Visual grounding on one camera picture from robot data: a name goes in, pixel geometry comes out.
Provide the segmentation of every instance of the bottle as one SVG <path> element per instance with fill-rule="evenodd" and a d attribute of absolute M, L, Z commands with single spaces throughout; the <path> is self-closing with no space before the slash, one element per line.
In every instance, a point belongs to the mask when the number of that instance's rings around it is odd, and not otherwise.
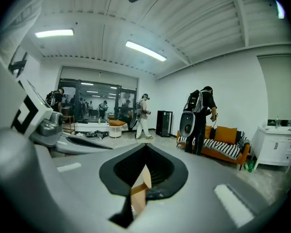
<path fill-rule="evenodd" d="M 248 164 L 247 164 L 247 162 L 245 162 L 245 163 L 244 163 L 244 165 L 243 165 L 243 168 L 244 168 L 246 171 L 248 171 L 248 170 L 249 170 L 249 167 L 248 167 Z"/>
<path fill-rule="evenodd" d="M 254 161 L 250 161 L 249 170 L 248 171 L 251 173 L 253 169 L 254 169 Z"/>

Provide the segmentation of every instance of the black pants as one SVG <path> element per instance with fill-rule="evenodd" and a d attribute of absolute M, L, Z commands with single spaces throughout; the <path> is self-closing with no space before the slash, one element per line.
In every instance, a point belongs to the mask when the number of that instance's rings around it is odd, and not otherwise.
<path fill-rule="evenodd" d="M 186 139 L 185 151 L 187 153 L 201 155 L 205 140 L 205 128 L 206 124 L 203 123 L 203 125 L 199 125 L 198 122 L 195 122 L 195 127 L 192 134 Z M 195 137 L 195 148 L 193 150 L 192 143 L 194 137 Z"/>
<path fill-rule="evenodd" d="M 101 119 L 104 119 L 105 118 L 105 111 L 101 110 L 99 116 L 101 117 Z"/>

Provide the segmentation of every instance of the concrete floor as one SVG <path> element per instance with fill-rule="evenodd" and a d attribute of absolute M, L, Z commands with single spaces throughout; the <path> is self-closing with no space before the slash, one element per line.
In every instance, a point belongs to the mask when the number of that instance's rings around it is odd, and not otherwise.
<path fill-rule="evenodd" d="M 153 139 L 151 140 L 146 140 L 144 133 L 142 133 L 142 139 L 137 141 L 134 137 L 135 132 L 131 132 L 123 133 L 122 136 L 117 139 L 105 137 L 102 140 L 95 138 L 92 141 L 99 142 L 114 149 L 138 142 L 154 143 L 155 145 L 161 145 L 165 148 L 168 148 L 170 151 L 184 151 L 184 149 L 181 147 L 177 149 L 175 138 L 160 137 L 155 134 L 155 131 L 150 131 L 150 133 L 153 136 Z M 222 164 L 225 168 L 229 169 L 240 179 L 254 187 L 266 198 L 269 204 L 272 204 L 275 200 L 286 194 L 291 189 L 291 168 L 289 169 L 288 173 L 286 173 L 286 167 L 260 164 L 255 171 L 249 173 L 248 171 L 244 170 L 244 168 L 239 171 L 236 164 L 217 160 L 215 158 L 211 159 Z"/>

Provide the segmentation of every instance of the white pants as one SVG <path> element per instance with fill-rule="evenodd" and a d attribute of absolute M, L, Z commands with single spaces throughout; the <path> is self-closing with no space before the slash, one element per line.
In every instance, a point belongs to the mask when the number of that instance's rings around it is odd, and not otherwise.
<path fill-rule="evenodd" d="M 147 119 L 140 119 L 139 122 L 137 122 L 137 134 L 136 137 L 138 138 L 141 135 L 142 129 L 145 132 L 145 136 L 150 137 L 149 129 L 147 128 Z"/>

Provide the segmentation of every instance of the white ceiling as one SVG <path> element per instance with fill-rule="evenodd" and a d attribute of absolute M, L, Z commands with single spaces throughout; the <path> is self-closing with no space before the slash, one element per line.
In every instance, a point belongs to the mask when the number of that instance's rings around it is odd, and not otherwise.
<path fill-rule="evenodd" d="M 64 28 L 75 35 L 34 36 Z M 43 59 L 92 59 L 161 77 L 227 52 L 291 44 L 291 27 L 274 0 L 45 0 L 26 37 Z M 167 60 L 127 48 L 127 40 Z"/>

